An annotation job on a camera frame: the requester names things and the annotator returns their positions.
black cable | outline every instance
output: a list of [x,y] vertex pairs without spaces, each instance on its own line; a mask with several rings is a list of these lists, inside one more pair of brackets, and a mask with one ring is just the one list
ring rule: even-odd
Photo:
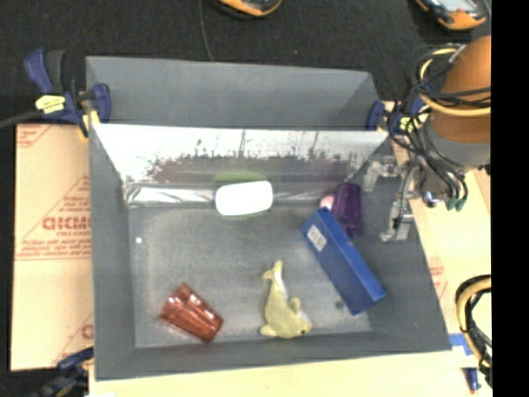
[[465,302],[465,306],[463,307],[465,319],[463,320],[463,322],[460,321],[460,327],[461,332],[465,333],[466,336],[472,342],[472,344],[478,349],[480,354],[479,371],[485,375],[485,380],[492,388],[493,358],[489,351],[489,349],[492,351],[493,348],[492,340],[487,337],[487,335],[483,331],[481,331],[481,329],[479,329],[472,316],[472,312],[478,302],[481,300],[481,298],[485,294],[492,293],[492,286],[486,286],[487,280],[489,279],[492,279],[492,275],[490,274],[479,275],[463,282],[455,292],[455,302],[457,308],[459,309],[461,303],[463,302],[463,300],[460,301],[462,294],[465,291],[470,290],[470,287],[473,287],[477,283],[481,281],[484,282],[484,286],[481,285],[483,288],[477,290],[472,289],[473,294],[470,295],[470,297]]
[[204,42],[204,47],[206,47],[207,56],[211,62],[214,61],[212,51],[209,48],[209,43],[207,40],[206,26],[204,24],[204,13],[203,13],[203,0],[198,0],[198,16],[200,18],[200,31],[202,32],[202,39]]
[[41,114],[38,112],[24,112],[24,113],[21,113],[20,115],[9,117],[8,119],[4,119],[3,121],[0,121],[0,129],[6,128],[6,127],[12,127],[22,122],[34,121],[40,118],[41,118]]

wire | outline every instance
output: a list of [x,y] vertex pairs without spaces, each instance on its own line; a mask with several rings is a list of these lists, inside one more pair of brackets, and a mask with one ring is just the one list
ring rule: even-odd
[[479,370],[485,374],[492,388],[493,358],[488,349],[492,350],[493,343],[478,328],[472,317],[472,311],[485,293],[492,293],[491,275],[479,275],[466,280],[455,292],[455,309],[463,337],[479,360]]
[[9,117],[8,119],[4,119],[3,121],[0,121],[0,129],[6,128],[6,127],[12,127],[13,125],[17,125],[18,123],[33,121],[33,120],[40,119],[40,118],[41,118],[40,113],[25,112],[20,115]]
[[203,13],[203,0],[198,0],[198,15],[200,17],[200,30],[202,32],[202,39],[204,42],[204,47],[206,47],[207,57],[211,62],[214,61],[213,53],[209,48],[209,42],[207,40],[206,26],[204,24],[204,13]]

gray bin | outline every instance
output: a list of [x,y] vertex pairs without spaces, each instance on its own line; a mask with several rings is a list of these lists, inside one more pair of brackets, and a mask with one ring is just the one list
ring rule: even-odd
[[[380,180],[373,193],[363,195],[365,233],[354,238],[388,295],[354,317],[298,230],[316,210],[316,199],[278,204],[264,216],[235,222],[212,207],[138,205],[126,199],[127,186],[146,185],[127,176],[112,150],[134,148],[134,140],[126,140],[131,125],[144,128],[146,140],[153,139],[147,132],[156,126],[169,127],[176,136],[181,127],[338,133],[348,137],[351,148],[367,146],[360,137],[372,134],[359,169],[350,175],[361,180],[369,154],[390,152],[386,141],[379,146],[381,132],[364,131],[377,100],[368,73],[89,57],[87,76],[88,86],[109,86],[111,123],[124,124],[115,135],[104,133],[103,125],[90,136],[99,380],[450,349],[416,229],[408,242],[390,245],[378,239],[398,190],[395,179]],[[316,187],[321,193],[332,185],[307,184],[289,186]],[[306,337],[259,335],[269,289],[260,276],[278,259],[284,261],[291,296],[300,297],[315,324]],[[182,281],[225,318],[211,343],[172,331],[156,318],[164,298]]]

yellow toy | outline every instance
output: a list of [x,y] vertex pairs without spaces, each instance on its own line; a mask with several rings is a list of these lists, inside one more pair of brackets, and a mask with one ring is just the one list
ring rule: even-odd
[[288,301],[287,288],[283,282],[283,262],[276,261],[274,267],[263,274],[263,278],[272,281],[264,317],[266,325],[260,332],[267,337],[294,338],[309,333],[311,321],[300,309],[298,298]]

blue box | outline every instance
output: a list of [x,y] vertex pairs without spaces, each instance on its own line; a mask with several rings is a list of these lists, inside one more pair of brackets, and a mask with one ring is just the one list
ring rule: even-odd
[[319,208],[301,231],[353,315],[386,296],[385,289],[328,208]]

